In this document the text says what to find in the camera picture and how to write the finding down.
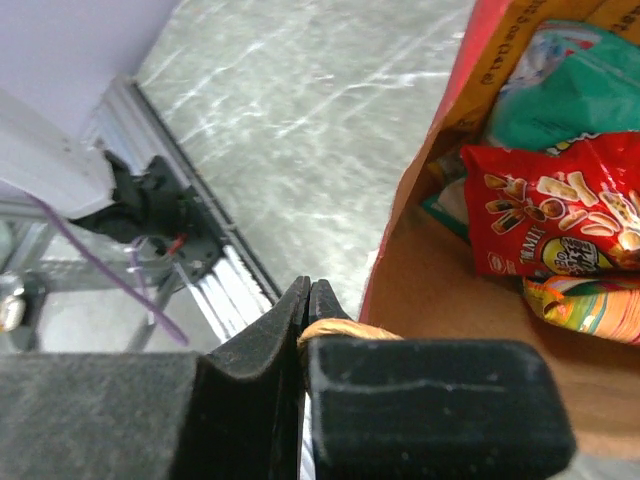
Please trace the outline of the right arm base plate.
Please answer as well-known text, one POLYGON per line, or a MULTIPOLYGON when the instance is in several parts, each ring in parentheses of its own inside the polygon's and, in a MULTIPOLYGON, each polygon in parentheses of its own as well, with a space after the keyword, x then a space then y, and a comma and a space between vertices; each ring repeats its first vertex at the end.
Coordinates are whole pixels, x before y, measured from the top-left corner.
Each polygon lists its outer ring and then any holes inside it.
POLYGON ((141 175, 109 150, 104 157, 115 180, 112 204, 73 224, 122 244, 147 237, 158 254, 177 262, 190 282, 208 275, 222 254, 220 229, 195 188, 181 185, 162 156, 153 157, 141 175))

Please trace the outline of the colourful striped snack packet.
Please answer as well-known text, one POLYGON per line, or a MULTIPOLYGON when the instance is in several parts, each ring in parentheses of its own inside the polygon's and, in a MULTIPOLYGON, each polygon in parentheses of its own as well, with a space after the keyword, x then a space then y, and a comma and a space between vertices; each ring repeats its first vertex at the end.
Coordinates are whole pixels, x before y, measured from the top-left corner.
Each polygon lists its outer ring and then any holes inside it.
POLYGON ((628 345, 639 343, 639 276, 552 276, 522 280, 523 297, 545 322, 628 345))

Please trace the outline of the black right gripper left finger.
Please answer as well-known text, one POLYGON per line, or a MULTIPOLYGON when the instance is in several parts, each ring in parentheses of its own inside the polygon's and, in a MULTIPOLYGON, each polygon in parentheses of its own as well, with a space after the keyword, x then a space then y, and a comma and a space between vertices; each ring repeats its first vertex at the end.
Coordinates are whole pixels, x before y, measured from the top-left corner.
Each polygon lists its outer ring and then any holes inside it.
POLYGON ((296 279, 208 354, 1 359, 5 479, 296 479, 304 393, 296 352, 311 290, 296 279))

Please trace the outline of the teal snack packet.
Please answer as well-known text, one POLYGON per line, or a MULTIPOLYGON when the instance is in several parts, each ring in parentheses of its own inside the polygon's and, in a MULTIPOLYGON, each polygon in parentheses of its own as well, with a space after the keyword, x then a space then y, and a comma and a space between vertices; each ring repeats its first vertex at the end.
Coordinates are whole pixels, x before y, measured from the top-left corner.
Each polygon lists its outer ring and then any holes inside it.
POLYGON ((639 48, 593 25, 541 23, 485 115, 484 145, 558 156, 599 134, 639 135, 639 48))

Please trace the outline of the aluminium rail frame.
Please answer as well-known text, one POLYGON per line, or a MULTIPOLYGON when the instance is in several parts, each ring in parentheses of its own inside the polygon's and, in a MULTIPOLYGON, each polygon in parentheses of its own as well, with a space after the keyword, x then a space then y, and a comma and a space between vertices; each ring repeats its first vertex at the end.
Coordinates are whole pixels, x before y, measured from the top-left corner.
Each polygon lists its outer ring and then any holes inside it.
MULTIPOLYGON (((1 179, 64 236, 149 241, 186 283, 222 253, 198 192, 155 157, 134 174, 9 94, 1 179)), ((1 360, 5 479, 296 479, 304 394, 296 341, 310 290, 284 298, 209 354, 18 353, 1 360)))

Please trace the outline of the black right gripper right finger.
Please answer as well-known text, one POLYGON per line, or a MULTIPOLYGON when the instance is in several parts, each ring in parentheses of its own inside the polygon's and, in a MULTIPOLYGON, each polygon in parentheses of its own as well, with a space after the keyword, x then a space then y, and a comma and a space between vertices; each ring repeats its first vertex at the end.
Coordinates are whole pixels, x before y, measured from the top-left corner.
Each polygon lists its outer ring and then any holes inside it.
POLYGON ((547 479, 576 440, 553 376, 505 340, 366 340, 307 347, 320 479, 547 479))

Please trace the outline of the red rice cracker mix bag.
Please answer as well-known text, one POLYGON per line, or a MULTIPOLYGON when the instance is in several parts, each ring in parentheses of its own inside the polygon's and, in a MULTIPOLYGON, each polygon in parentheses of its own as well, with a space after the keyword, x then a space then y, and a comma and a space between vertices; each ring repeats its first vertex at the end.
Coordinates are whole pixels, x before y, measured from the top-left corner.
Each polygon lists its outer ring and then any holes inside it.
POLYGON ((638 270, 638 133, 600 134, 544 153, 468 145, 461 157, 479 273, 638 270))

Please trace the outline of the red paper bag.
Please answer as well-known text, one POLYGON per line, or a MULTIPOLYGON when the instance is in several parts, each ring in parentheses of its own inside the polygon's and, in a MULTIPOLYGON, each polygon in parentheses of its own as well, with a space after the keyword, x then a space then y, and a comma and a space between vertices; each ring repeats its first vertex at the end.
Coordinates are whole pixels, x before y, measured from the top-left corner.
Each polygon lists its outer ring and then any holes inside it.
POLYGON ((405 338, 505 338, 536 348, 548 362, 579 446, 639 456, 639 343, 571 331, 537 317, 522 280, 481 274, 469 240, 461 150, 475 132, 444 131, 439 108, 424 144, 400 180, 364 297, 367 330, 405 338))

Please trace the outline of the orange honey dijon chips bag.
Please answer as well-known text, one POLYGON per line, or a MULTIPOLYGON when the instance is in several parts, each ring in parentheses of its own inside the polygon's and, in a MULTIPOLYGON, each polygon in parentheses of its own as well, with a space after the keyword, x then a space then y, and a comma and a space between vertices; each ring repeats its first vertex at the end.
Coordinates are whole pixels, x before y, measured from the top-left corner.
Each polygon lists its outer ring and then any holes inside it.
POLYGON ((478 1, 439 118, 444 131, 475 132, 539 24, 586 22, 639 43, 637 1, 478 1))

